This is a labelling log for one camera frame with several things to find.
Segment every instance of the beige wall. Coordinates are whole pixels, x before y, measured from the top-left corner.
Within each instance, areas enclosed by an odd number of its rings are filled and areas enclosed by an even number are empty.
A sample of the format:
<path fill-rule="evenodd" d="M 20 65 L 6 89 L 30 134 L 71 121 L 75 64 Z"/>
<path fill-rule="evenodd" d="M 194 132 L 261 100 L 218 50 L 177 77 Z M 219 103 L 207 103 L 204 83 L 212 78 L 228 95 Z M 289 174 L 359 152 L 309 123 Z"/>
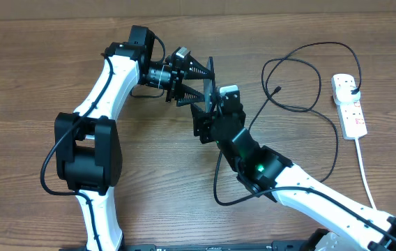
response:
<path fill-rule="evenodd" d="M 0 20 L 396 11 L 396 0 L 0 0 Z"/>

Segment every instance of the white cord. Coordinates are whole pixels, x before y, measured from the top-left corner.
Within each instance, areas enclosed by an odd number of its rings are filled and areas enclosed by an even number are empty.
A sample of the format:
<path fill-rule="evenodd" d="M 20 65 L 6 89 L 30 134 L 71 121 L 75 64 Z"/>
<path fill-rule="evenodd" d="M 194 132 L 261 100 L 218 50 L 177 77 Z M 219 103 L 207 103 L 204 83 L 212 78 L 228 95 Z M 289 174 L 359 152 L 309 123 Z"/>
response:
<path fill-rule="evenodd" d="M 355 138 L 354 142 L 356 144 L 356 151 L 358 152 L 359 169 L 360 169 L 360 175 L 363 178 L 364 188 L 365 188 L 365 191 L 367 193 L 368 199 L 370 200 L 370 204 L 372 205 L 372 208 L 374 210 L 376 210 L 376 206 L 374 205 L 372 194 L 370 193 L 370 189 L 368 188 L 367 179 L 365 178 L 363 156 L 362 156 L 362 154 L 360 154 L 359 139 Z"/>

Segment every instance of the wooden table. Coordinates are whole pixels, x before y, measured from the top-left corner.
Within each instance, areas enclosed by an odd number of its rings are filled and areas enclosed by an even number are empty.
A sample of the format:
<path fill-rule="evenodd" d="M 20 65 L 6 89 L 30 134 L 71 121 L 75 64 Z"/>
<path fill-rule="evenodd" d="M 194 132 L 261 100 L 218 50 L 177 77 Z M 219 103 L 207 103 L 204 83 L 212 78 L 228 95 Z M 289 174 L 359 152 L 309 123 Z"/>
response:
<path fill-rule="evenodd" d="M 237 84 L 247 114 L 254 117 L 265 97 L 260 72 L 268 59 L 301 45 L 332 40 L 350 45 L 363 68 L 363 110 L 369 134 L 361 139 L 370 190 L 379 209 L 396 215 L 396 13 L 333 15 L 246 15 L 0 22 L 0 250 L 56 250 L 86 242 L 77 200 L 46 194 L 40 167 L 54 143 L 53 122 L 72 112 L 91 90 L 103 65 L 100 53 L 126 41 L 133 24 L 148 26 L 168 53 L 187 46 L 205 63 L 215 59 L 218 86 Z M 155 46 L 153 58 L 161 55 Z M 339 127 L 331 97 L 335 73 L 358 76 L 348 50 L 312 47 L 295 55 L 313 63 L 323 77 L 315 109 Z M 202 82 L 189 81 L 201 88 Z M 285 63 L 270 85 L 280 102 L 309 106 L 317 93 L 311 68 Z M 138 87 L 135 93 L 156 93 Z M 218 206 L 212 182 L 218 149 L 192 134 L 189 107 L 159 99 L 127 99 L 118 121 L 123 170 L 116 187 L 119 224 L 127 244 L 185 245 L 268 243 L 307 238 L 319 225 L 267 198 Z M 252 128 L 260 144 L 279 151 L 315 178 L 332 165 L 335 136 L 312 114 L 267 105 Z M 248 192 L 224 163 L 221 200 Z M 47 182 L 66 190 L 48 167 Z M 326 184 L 368 205 L 352 141 L 340 139 L 333 175 Z"/>

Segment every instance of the robotic arm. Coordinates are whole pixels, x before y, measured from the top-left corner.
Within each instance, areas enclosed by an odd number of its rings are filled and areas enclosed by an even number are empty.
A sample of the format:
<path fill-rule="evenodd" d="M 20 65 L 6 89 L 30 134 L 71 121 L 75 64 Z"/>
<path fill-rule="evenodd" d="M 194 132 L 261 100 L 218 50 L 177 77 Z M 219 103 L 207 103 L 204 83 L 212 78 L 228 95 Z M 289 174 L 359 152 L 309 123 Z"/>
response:
<path fill-rule="evenodd" d="M 237 86 L 216 89 L 212 58 L 204 67 L 187 48 L 180 47 L 165 63 L 153 62 L 154 40 L 152 31 L 133 26 L 127 43 L 112 43 L 105 50 L 109 61 L 105 60 L 102 74 L 86 100 L 73 114 L 60 113 L 54 124 L 56 142 L 60 141 L 56 148 L 57 174 L 70 190 L 91 200 L 77 195 L 88 232 L 87 250 L 124 247 L 114 204 L 114 186 L 122 169 L 116 120 L 136 84 L 162 88 L 167 91 L 166 101 L 175 99 L 177 106 L 190 105 L 194 135 L 203 144 L 217 143 L 237 172 L 237 179 L 253 196 L 265 195 L 299 210 L 341 236 L 355 250 L 396 250 L 396 240 L 388 238 L 396 238 L 395 217 L 331 190 L 290 159 L 267 146 L 260 147 L 252 139 L 244 128 L 240 91 Z M 204 93 L 183 85 L 184 79 L 204 79 Z M 95 108 L 84 117 L 104 90 Z M 205 102 L 204 110 L 196 102 Z M 72 133 L 62 137 L 69 130 Z M 76 140 L 84 139 L 93 139 L 95 147 L 76 145 Z"/>

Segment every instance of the wood surface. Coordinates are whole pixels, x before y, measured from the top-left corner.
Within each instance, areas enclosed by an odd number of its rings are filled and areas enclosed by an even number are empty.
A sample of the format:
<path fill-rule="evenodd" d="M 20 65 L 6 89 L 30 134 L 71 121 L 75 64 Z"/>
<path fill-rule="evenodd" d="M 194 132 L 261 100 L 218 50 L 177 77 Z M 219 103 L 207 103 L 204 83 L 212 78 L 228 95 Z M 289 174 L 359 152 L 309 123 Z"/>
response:
<path fill-rule="evenodd" d="M 396 0 L 0 0 L 0 20 L 396 12 Z"/>
<path fill-rule="evenodd" d="M 246 15 L 215 17 L 134 17 L 0 22 L 0 250 L 57 250 L 86 242 L 77 200 L 45 193 L 39 175 L 54 143 L 54 119 L 72 112 L 87 96 L 103 66 L 100 53 L 126 41 L 133 24 L 150 27 L 171 53 L 187 46 L 205 63 L 213 56 L 218 86 L 237 84 L 249 123 L 265 97 L 261 67 L 301 45 L 339 41 L 357 53 L 363 69 L 363 112 L 369 134 L 360 140 L 368 183 L 376 206 L 396 215 L 396 13 Z M 153 58 L 161 55 L 160 46 Z M 323 88 L 315 107 L 340 130 L 331 97 L 335 73 L 358 76 L 349 51 L 335 45 L 311 47 L 295 55 L 321 72 Z M 186 84 L 200 89 L 202 82 Z M 309 106 L 317 75 L 299 63 L 285 63 L 272 76 L 279 102 Z M 156 93 L 137 87 L 135 94 Z M 116 187 L 119 224 L 127 244 L 185 245 L 268 243 L 307 238 L 314 220 L 267 198 L 230 207 L 212 194 L 218 149 L 192 134 L 189 107 L 159 99 L 128 98 L 118 121 L 123 169 Z M 315 178 L 332 165 L 331 126 L 312 114 L 267 105 L 253 137 L 291 158 Z M 66 190 L 47 170 L 48 186 Z M 248 192 L 224 162 L 221 200 Z M 340 139 L 331 188 L 369 205 L 353 141 Z"/>

